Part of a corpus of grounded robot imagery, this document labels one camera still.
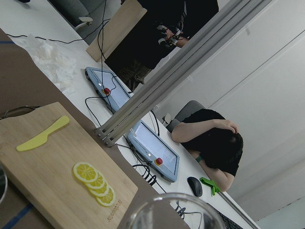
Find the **clear glass cup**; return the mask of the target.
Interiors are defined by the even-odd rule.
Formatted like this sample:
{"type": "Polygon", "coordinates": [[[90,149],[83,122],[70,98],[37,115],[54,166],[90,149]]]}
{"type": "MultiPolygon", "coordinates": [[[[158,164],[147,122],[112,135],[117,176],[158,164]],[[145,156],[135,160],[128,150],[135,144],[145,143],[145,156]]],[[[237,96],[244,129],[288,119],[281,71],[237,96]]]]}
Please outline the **clear glass cup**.
{"type": "Polygon", "coordinates": [[[131,214],[128,229],[224,229],[219,214],[198,197],[166,193],[145,201],[131,214]]]}

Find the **right teach pendant tablet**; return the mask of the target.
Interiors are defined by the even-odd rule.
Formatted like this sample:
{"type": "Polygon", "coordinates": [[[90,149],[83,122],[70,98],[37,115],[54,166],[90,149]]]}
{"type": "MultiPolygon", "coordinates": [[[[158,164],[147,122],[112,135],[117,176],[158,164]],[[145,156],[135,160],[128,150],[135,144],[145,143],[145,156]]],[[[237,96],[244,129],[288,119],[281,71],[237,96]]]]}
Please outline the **right teach pendant tablet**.
{"type": "Polygon", "coordinates": [[[128,140],[167,181],[176,182],[180,157],[146,123],[139,121],[128,133],[128,140]]]}

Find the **teach pendant tablet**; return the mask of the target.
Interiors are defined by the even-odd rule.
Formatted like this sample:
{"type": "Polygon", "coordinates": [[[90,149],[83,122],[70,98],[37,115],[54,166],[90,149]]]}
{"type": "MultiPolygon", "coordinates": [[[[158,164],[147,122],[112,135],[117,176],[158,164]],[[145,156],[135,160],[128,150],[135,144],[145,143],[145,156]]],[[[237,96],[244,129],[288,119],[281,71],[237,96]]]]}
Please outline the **teach pendant tablet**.
{"type": "Polygon", "coordinates": [[[128,133],[128,140],[167,181],[176,182],[180,157],[146,123],[139,121],[128,133]]]}
{"type": "Polygon", "coordinates": [[[112,113],[118,111],[132,97],[132,93],[126,89],[119,77],[110,71],[86,67],[85,76],[112,113]]]}

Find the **grey office chair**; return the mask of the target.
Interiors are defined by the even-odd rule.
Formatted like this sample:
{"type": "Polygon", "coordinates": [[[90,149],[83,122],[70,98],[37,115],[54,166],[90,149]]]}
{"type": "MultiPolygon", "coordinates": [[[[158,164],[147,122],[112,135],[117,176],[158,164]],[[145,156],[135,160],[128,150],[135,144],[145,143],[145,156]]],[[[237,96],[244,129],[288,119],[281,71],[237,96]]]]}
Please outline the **grey office chair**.
{"type": "Polygon", "coordinates": [[[173,120],[166,126],[166,129],[171,133],[173,129],[182,122],[185,118],[189,117],[191,114],[204,109],[204,106],[197,102],[196,100],[189,101],[180,112],[174,117],[173,120]]]}

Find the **left teach pendant tablet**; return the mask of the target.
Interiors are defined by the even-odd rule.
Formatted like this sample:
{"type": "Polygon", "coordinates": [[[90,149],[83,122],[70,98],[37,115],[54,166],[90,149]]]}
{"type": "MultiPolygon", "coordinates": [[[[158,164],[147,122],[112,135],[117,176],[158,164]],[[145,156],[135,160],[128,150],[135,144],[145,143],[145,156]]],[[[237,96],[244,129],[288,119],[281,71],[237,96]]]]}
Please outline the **left teach pendant tablet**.
{"type": "Polygon", "coordinates": [[[132,97],[132,93],[126,89],[119,77],[110,71],[86,67],[85,76],[112,113],[118,111],[132,97]]]}

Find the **seated person in black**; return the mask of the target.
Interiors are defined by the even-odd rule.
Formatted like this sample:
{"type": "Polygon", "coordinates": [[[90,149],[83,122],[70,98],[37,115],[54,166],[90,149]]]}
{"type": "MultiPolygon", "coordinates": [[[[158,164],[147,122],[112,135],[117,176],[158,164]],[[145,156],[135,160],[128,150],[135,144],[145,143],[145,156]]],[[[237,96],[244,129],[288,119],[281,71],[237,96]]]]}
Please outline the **seated person in black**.
{"type": "Polygon", "coordinates": [[[231,187],[244,145],[235,123],[214,110],[200,109],[175,126],[171,138],[188,150],[222,192],[231,187]]]}

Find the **black computer mouse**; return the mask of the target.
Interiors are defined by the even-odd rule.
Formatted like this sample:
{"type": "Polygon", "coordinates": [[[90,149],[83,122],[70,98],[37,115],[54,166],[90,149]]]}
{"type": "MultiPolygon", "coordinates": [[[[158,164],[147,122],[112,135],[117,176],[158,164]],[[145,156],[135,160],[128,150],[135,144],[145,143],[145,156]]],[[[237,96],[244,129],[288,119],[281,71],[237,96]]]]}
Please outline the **black computer mouse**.
{"type": "Polygon", "coordinates": [[[187,178],[187,183],[190,186],[190,189],[191,189],[192,193],[196,197],[201,197],[203,195],[203,189],[202,189],[201,182],[197,178],[188,177],[187,178]]]}

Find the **standing person in black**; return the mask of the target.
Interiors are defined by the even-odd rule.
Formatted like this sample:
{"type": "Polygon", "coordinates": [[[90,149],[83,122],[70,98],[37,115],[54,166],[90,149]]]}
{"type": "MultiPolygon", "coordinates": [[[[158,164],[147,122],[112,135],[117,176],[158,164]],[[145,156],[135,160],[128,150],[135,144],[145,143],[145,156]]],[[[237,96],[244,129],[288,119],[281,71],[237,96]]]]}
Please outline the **standing person in black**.
{"type": "Polygon", "coordinates": [[[174,48],[182,48],[219,11],[215,0],[141,0],[147,10],[105,63],[134,91],[174,48]]]}

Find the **back lemon slice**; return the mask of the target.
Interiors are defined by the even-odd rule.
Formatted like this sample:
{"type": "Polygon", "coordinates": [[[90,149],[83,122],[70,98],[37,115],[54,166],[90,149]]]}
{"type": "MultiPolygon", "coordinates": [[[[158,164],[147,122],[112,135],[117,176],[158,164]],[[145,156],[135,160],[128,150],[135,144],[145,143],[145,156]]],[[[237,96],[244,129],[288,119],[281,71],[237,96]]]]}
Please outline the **back lemon slice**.
{"type": "Polygon", "coordinates": [[[108,193],[105,196],[95,197],[95,199],[100,205],[104,207],[110,207],[115,203],[116,194],[113,188],[110,187],[108,193]]]}

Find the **green plastic clamp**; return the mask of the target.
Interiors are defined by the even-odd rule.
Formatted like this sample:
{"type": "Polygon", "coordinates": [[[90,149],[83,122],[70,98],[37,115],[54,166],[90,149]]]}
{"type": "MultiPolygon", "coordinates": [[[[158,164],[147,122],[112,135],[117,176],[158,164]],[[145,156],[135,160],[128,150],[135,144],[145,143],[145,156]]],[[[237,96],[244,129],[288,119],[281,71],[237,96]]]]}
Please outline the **green plastic clamp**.
{"type": "Polygon", "coordinates": [[[216,183],[213,180],[208,180],[204,177],[199,178],[199,180],[202,184],[209,186],[211,188],[212,196],[215,196],[216,193],[221,191],[221,189],[216,185],[216,183]]]}

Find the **crumpled white tissue pile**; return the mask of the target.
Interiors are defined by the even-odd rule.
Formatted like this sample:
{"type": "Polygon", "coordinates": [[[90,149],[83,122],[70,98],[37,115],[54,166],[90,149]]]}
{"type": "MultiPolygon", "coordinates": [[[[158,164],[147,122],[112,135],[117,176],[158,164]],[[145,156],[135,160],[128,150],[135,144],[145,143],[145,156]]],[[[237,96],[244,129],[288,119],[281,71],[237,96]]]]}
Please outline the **crumpled white tissue pile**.
{"type": "Polygon", "coordinates": [[[60,46],[51,41],[39,41],[29,35],[23,42],[23,48],[34,63],[64,95],[75,92],[76,60],[62,53],[60,46]]]}

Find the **wooden plank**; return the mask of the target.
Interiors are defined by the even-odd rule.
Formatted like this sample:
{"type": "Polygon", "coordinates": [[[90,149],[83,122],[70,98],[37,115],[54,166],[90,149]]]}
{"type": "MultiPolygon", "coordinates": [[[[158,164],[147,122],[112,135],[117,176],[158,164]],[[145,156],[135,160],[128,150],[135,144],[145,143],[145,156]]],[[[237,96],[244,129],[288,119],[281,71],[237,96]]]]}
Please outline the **wooden plank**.
{"type": "Polygon", "coordinates": [[[98,33],[86,52],[96,62],[107,59],[146,12],[147,9],[138,1],[126,0],[98,33]]]}

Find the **yellow plastic knife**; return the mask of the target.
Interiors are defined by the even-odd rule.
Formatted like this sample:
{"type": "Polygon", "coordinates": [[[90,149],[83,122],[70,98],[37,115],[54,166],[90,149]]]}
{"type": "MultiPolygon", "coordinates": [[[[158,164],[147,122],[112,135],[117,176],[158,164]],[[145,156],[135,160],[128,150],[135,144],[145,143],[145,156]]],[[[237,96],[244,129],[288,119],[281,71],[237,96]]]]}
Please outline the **yellow plastic knife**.
{"type": "Polygon", "coordinates": [[[23,152],[31,149],[35,149],[43,144],[45,144],[48,140],[48,136],[53,132],[58,131],[62,127],[65,127],[70,122],[68,116],[64,115],[56,120],[52,125],[50,125],[47,129],[42,131],[40,134],[36,135],[35,137],[31,138],[30,140],[22,143],[19,146],[16,146],[16,150],[18,152],[23,152]]]}

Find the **wooden cutting board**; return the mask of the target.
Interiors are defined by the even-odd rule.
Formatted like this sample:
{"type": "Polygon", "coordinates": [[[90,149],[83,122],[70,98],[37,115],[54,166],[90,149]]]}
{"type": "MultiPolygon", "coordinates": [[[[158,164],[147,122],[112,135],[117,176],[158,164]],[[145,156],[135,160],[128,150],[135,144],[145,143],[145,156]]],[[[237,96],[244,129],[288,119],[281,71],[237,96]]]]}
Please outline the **wooden cutting board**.
{"type": "Polygon", "coordinates": [[[8,178],[57,229],[116,229],[138,188],[73,118],[38,148],[16,147],[69,115],[58,102],[0,122],[0,161],[8,178]],[[88,162],[102,172],[116,194],[101,206],[72,168],[88,162]]]}

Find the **black keyboard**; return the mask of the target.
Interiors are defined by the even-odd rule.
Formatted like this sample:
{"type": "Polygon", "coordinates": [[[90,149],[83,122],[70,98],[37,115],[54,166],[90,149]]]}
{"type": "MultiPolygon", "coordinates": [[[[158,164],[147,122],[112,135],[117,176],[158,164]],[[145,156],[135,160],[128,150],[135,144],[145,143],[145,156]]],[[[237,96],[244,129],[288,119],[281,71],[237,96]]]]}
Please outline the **black keyboard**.
{"type": "Polygon", "coordinates": [[[227,216],[225,216],[221,212],[217,211],[217,213],[223,220],[226,229],[243,229],[241,226],[239,226],[237,223],[235,223],[233,220],[229,219],[227,216]]]}

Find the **aluminium frame post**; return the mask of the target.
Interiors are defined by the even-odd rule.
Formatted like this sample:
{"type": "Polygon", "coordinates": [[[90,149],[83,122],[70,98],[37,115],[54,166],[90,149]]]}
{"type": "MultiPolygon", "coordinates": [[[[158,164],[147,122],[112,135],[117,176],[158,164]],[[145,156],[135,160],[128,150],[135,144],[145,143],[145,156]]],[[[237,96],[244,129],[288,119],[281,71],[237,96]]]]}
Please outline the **aluminium frame post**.
{"type": "Polygon", "coordinates": [[[268,0],[228,2],[187,44],[137,91],[95,134],[109,147],[211,57],[267,4],[268,0]]]}

